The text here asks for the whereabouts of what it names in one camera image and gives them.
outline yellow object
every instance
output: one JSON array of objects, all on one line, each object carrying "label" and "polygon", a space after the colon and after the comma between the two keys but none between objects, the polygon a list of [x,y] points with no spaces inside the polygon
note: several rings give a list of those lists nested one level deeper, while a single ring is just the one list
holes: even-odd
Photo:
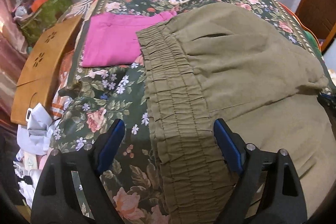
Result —
[{"label": "yellow object", "polygon": [[29,206],[26,204],[25,200],[22,200],[24,205],[15,205],[15,207],[17,208],[17,210],[19,211],[20,214],[22,214],[22,216],[30,223],[30,213],[31,210],[29,208]]}]

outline pink folded cloth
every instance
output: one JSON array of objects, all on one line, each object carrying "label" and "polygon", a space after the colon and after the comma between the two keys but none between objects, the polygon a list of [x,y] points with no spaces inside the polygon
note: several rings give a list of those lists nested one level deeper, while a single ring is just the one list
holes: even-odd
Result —
[{"label": "pink folded cloth", "polygon": [[103,13],[91,18],[85,40],[83,67],[131,64],[141,54],[135,32],[169,20],[175,11],[153,17]]}]

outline floral bedspread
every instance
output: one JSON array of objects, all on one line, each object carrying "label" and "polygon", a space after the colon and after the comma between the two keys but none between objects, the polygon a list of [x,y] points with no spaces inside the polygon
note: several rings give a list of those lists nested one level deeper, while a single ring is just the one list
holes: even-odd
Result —
[{"label": "floral bedspread", "polygon": [[[152,16],[168,9],[182,13],[218,1],[252,11],[291,43],[314,54],[302,28],[276,0],[98,0],[92,16],[103,12]],[[89,21],[83,26],[69,74],[68,94],[74,100],[54,132],[52,147],[62,152],[78,150],[105,133],[114,119],[123,119],[126,137],[101,181],[125,223],[168,223],[169,212],[151,150],[142,58],[131,65],[82,68],[88,25]],[[73,181],[82,213],[92,217],[76,172]]]}]

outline blue gripper pad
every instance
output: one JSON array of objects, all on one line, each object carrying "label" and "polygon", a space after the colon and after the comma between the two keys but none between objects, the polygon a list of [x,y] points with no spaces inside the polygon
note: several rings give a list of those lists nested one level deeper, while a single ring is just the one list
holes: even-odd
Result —
[{"label": "blue gripper pad", "polygon": [[98,158],[99,163],[96,171],[102,174],[107,169],[109,169],[114,156],[116,155],[118,148],[125,135],[125,124],[122,120],[118,120],[118,123],[114,127],[110,127],[109,131],[112,130],[111,136],[107,139],[106,145],[101,150]]},{"label": "blue gripper pad", "polygon": [[230,171],[236,172],[239,176],[242,175],[246,158],[245,142],[238,134],[230,130],[223,119],[215,121],[213,133]]}]

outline wooden board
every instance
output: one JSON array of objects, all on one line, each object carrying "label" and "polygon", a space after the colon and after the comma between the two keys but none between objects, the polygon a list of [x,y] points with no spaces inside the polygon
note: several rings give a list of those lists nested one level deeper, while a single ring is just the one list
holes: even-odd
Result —
[{"label": "wooden board", "polygon": [[79,32],[81,16],[45,31],[31,51],[17,83],[10,119],[26,125],[27,109],[41,103],[47,111],[56,91],[63,54],[71,51]]}]

